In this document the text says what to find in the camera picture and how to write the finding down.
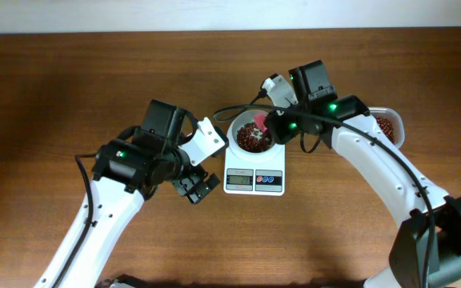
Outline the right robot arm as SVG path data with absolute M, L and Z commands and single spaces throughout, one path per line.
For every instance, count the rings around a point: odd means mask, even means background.
M 323 62 L 274 74 L 262 88 L 273 102 L 265 121 L 275 143 L 312 134 L 367 181 L 399 228 L 388 267 L 365 287 L 445 287 L 461 279 L 461 197 L 417 170 L 355 95 L 340 98 Z

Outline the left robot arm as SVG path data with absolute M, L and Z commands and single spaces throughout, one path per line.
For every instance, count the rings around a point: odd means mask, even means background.
M 227 136 L 209 118 L 153 100 L 139 126 L 130 126 L 92 155 L 80 170 L 82 205 L 38 287 L 93 287 L 132 218 L 169 182 L 191 204 L 219 183 L 202 162 L 222 153 Z

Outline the pink measuring scoop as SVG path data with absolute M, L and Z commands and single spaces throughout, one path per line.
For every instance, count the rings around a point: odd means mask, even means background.
M 262 131 L 266 132 L 267 131 L 267 126 L 265 124 L 265 121 L 267 120 L 267 114 L 261 114 L 257 113 L 253 116 L 253 120 L 255 125 Z

